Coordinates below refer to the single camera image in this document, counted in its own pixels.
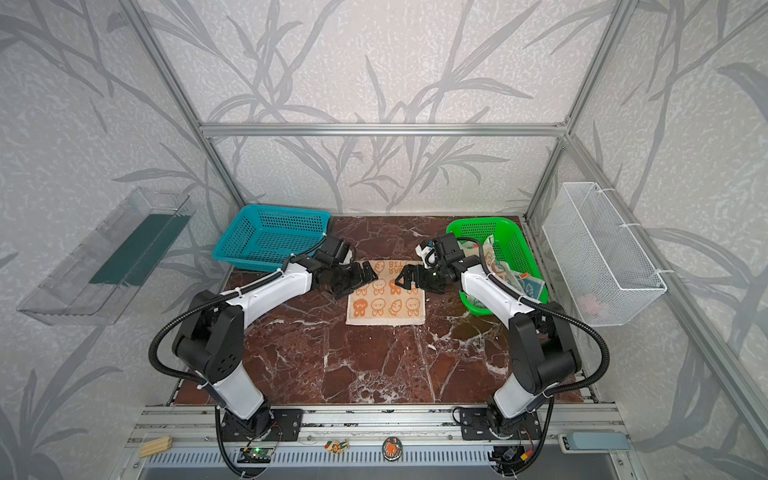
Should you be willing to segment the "orange rabbit towel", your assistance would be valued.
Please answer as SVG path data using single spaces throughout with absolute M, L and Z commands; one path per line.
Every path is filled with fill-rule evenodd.
M 426 320 L 425 292 L 404 290 L 394 281 L 416 261 L 371 260 L 378 279 L 348 297 L 346 324 L 352 326 L 419 326 Z

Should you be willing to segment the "green plastic basket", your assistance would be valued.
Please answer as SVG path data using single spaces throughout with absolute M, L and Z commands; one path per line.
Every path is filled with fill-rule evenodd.
M 446 232 L 453 233 L 457 238 L 467 237 L 478 241 L 493 236 L 494 253 L 499 261 L 506 262 L 514 271 L 542 279 L 522 230 L 510 219 L 487 217 L 454 220 Z

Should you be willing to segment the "teal plastic basket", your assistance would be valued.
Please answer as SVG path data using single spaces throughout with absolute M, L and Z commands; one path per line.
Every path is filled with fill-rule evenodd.
M 317 244 L 331 218 L 320 210 L 249 205 L 234 217 L 212 257 L 240 270 L 274 271 L 292 254 Z

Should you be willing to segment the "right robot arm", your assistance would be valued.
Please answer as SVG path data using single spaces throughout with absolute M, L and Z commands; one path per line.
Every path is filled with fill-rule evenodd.
M 507 330 L 509 376 L 488 403 L 495 420 L 531 414 L 544 401 L 586 388 L 607 373 L 610 350 L 597 330 L 566 314 L 559 304 L 542 303 L 499 277 L 485 261 L 482 242 L 447 233 L 423 242 L 417 255 L 422 262 L 402 268 L 395 280 L 398 287 L 443 294 L 456 284 Z M 581 369 L 574 329 L 592 338 L 600 363 L 585 379 L 569 383 L 567 379 Z

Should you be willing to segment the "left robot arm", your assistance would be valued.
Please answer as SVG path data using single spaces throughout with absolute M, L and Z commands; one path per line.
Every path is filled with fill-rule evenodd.
M 368 261 L 354 259 L 348 242 L 325 235 L 269 275 L 219 294 L 205 290 L 196 295 L 187 311 L 155 335 L 149 363 L 163 375 L 197 383 L 234 417 L 255 420 L 269 408 L 244 367 L 248 328 L 276 307 L 313 290 L 325 289 L 344 299 L 377 279 Z

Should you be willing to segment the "teal patterned towel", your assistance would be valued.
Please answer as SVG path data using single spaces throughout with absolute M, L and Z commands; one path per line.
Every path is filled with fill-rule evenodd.
M 545 282 L 531 273 L 529 259 L 515 241 L 497 241 L 490 235 L 483 244 L 487 267 L 514 289 L 535 300 L 541 298 Z

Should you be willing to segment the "round orange sticker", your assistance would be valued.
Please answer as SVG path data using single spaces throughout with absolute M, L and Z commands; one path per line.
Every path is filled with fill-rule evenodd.
M 403 456 L 403 444 L 395 436 L 387 437 L 382 444 L 382 456 L 385 461 L 396 462 Z

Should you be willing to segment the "small orange green trinket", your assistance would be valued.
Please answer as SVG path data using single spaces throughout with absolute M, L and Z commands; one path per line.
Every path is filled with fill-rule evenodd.
M 325 444 L 325 450 L 331 454 L 342 455 L 349 449 L 349 443 L 347 440 L 343 441 L 328 441 Z

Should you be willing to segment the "left green circuit board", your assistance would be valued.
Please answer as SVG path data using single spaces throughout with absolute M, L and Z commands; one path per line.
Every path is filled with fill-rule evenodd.
M 237 465 L 269 464 L 275 455 L 275 446 L 248 446 L 238 450 Z

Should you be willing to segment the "wooden block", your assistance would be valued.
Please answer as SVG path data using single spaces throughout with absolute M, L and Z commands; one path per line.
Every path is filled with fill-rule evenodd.
M 150 456 L 158 455 L 167 452 L 173 443 L 171 436 L 164 436 L 157 439 L 153 439 L 143 443 L 139 450 L 140 458 L 148 458 Z

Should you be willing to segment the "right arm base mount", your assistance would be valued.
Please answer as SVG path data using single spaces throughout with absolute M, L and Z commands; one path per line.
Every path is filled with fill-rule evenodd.
M 466 441 L 539 440 L 543 421 L 536 413 L 504 417 L 495 407 L 456 407 L 454 420 Z

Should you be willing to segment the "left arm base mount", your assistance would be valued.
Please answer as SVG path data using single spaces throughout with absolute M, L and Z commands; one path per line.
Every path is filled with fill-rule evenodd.
M 262 408 L 250 419 L 244 420 L 225 410 L 220 422 L 219 437 L 224 442 L 295 442 L 299 436 L 302 416 L 302 409 Z

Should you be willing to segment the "clear acrylic wall shelf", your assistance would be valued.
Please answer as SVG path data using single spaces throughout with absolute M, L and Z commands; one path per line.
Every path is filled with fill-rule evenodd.
M 17 310 L 51 326 L 114 324 L 195 213 L 188 194 L 135 188 Z

